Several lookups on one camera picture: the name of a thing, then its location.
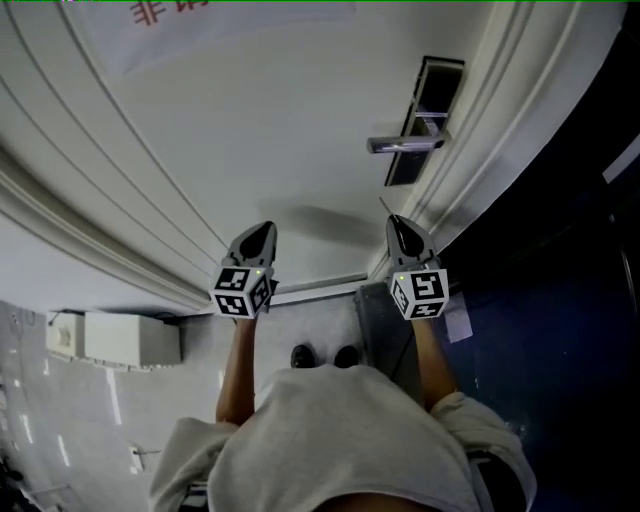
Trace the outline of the person's grey shirt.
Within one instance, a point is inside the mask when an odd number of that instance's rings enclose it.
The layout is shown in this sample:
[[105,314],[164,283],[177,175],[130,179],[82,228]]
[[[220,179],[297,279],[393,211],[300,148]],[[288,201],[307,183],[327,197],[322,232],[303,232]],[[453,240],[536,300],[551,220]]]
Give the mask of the person's grey shirt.
[[438,512],[530,512],[519,438],[455,392],[425,409],[379,371],[282,369],[243,424],[182,418],[150,488],[151,512],[314,512],[353,494]]

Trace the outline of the white socket box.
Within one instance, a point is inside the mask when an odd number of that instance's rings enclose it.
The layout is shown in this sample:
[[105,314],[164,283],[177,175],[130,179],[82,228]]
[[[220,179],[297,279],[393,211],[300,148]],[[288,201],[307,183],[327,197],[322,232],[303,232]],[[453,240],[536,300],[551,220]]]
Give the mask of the white socket box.
[[46,315],[46,348],[68,358],[85,356],[85,315],[53,312]]

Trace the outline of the white floor box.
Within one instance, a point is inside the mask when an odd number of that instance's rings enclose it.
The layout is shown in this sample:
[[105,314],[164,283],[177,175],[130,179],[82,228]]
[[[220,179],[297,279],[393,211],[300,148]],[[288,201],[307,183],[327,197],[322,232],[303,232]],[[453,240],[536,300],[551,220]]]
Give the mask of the white floor box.
[[129,370],[180,365],[179,328],[140,315],[88,312],[85,357]]

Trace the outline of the paper notice with red writing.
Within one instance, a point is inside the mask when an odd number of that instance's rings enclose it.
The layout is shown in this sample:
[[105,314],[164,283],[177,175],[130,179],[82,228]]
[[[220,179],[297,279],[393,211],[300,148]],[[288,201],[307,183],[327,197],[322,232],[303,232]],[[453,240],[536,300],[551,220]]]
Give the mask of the paper notice with red writing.
[[290,23],[351,18],[353,2],[133,0],[81,7],[107,72],[124,76],[215,38]]

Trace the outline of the person's right forearm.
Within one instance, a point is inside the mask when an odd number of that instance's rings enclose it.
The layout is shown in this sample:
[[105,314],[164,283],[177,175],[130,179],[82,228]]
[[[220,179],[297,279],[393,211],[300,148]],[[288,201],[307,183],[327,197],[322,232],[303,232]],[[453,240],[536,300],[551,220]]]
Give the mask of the person's right forearm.
[[458,391],[449,365],[430,320],[411,322],[415,336],[422,400],[427,411],[442,399]]

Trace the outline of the white door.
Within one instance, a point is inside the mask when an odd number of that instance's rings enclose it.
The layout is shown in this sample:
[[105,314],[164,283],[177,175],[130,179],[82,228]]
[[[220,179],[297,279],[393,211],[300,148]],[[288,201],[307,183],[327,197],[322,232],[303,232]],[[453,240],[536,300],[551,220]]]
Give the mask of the white door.
[[[446,247],[517,179],[604,62],[593,3],[353,2],[349,19],[215,38],[124,76],[81,7],[0,0],[0,301],[192,313],[231,241],[273,221],[279,298],[388,267],[384,208]],[[386,187],[423,58],[463,60],[418,181]]]

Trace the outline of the person's left black shoe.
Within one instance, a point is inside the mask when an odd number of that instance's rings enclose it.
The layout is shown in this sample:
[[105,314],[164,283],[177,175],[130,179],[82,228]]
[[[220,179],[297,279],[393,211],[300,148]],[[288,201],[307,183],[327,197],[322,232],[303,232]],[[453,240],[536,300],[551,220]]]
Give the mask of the person's left black shoe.
[[297,345],[291,352],[290,366],[292,369],[312,369],[317,365],[313,348],[307,344]]

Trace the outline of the black door lock plate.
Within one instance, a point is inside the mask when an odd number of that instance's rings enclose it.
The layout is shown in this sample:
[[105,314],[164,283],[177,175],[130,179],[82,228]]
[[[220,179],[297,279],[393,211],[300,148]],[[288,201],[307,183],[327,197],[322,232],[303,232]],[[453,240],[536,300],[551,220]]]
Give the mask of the black door lock plate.
[[[464,65],[463,60],[432,56],[423,58],[413,98],[401,128],[402,136],[428,135],[424,122],[413,117],[414,107],[431,113],[448,114],[451,111],[462,81]],[[416,183],[432,153],[433,150],[394,154],[385,186]]]

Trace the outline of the person's left forearm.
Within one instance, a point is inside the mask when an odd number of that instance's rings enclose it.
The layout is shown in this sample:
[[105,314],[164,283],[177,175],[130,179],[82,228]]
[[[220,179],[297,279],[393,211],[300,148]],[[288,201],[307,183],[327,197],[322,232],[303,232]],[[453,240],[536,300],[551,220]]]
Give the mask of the person's left forearm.
[[236,322],[218,398],[218,423],[244,424],[255,412],[254,355],[257,319]]

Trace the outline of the white tape patch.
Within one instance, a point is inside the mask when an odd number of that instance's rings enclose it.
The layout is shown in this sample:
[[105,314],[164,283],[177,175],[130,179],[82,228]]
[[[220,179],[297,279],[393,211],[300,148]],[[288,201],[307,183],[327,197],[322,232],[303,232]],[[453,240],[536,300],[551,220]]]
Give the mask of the white tape patch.
[[473,336],[471,320],[462,292],[450,298],[444,309],[444,319],[450,343],[457,343]]

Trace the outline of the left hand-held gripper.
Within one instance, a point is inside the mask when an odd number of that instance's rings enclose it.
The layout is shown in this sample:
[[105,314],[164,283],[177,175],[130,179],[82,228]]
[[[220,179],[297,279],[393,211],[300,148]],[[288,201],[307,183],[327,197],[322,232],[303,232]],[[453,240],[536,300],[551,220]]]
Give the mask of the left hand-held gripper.
[[214,312],[222,317],[254,319],[267,311],[278,282],[273,278],[276,224],[256,224],[236,237],[209,290]]

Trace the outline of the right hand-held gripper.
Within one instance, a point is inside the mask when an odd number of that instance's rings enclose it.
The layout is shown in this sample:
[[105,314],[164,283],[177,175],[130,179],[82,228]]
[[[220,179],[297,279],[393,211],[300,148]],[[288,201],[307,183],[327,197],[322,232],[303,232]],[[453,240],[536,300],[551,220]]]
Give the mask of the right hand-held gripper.
[[449,302],[449,283],[431,236],[408,218],[390,215],[386,237],[392,263],[388,287],[401,316],[410,321],[439,317]]

